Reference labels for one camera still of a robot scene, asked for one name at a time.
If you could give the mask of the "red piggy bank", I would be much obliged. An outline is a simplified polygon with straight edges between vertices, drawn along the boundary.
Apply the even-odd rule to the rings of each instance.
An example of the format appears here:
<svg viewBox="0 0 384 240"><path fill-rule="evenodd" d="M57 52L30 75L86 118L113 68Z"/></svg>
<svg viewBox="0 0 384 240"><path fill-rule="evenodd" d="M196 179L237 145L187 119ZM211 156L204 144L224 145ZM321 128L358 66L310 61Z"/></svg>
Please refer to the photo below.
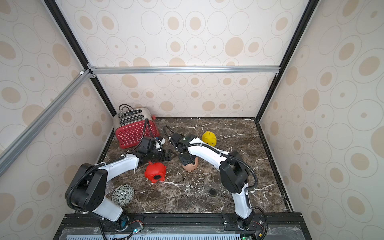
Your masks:
<svg viewBox="0 0 384 240"><path fill-rule="evenodd" d="M153 184L155 184L153 177L156 175L161 175L162 178L157 182L163 182L166 177L166 170L166 166L162 163L149 163L145 171L145 177Z"/></svg>

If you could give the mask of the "pink piggy bank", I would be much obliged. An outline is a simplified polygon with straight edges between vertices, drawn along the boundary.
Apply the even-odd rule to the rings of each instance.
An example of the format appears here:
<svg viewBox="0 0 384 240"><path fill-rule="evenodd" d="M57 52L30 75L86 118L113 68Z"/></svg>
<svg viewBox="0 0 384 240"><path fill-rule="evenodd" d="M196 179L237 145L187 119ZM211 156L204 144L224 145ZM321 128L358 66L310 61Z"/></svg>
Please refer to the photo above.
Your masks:
<svg viewBox="0 0 384 240"><path fill-rule="evenodd" d="M184 168L184 170L186 170L187 172L190 173L190 172L193 172L194 170L197 169L198 164L199 164L199 158L196 157L194 163L187 164L186 166L183 166L183 168Z"/></svg>

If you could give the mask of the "yellow piggy bank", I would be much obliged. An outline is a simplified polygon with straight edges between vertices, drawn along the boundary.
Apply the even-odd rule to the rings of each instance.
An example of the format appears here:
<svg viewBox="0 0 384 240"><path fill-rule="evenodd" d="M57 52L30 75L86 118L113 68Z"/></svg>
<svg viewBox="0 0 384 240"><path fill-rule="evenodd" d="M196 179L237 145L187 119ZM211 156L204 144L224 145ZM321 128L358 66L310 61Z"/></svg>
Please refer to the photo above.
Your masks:
<svg viewBox="0 0 384 240"><path fill-rule="evenodd" d="M212 147L215 147L217 144L217 137L214 133L206 131L202 136L202 141Z"/></svg>

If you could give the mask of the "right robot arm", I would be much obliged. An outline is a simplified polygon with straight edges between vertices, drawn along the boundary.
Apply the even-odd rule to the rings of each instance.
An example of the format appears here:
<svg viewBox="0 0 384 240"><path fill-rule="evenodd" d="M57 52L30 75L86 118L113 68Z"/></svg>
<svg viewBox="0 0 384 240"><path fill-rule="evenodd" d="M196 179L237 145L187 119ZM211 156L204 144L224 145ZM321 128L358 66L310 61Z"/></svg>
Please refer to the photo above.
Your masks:
<svg viewBox="0 0 384 240"><path fill-rule="evenodd" d="M236 215L243 220L250 219L253 210L248 192L258 186L258 177L238 152L219 150L192 134L173 133L168 139L179 153L183 165L192 163L198 157L218 169L222 185L233 196Z"/></svg>

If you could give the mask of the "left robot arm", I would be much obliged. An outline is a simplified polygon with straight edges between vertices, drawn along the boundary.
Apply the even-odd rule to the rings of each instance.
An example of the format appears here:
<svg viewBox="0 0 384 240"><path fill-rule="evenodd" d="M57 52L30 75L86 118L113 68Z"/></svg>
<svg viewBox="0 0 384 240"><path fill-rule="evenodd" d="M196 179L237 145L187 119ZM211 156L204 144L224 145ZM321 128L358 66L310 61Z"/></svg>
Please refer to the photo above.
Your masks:
<svg viewBox="0 0 384 240"><path fill-rule="evenodd" d="M168 162L176 157L172 150L164 150L165 139L145 137L133 151L118 159L97 165L82 164L71 181L65 199L69 208L93 213L121 226L129 221L124 210L105 197L107 183L113 178L147 163Z"/></svg>

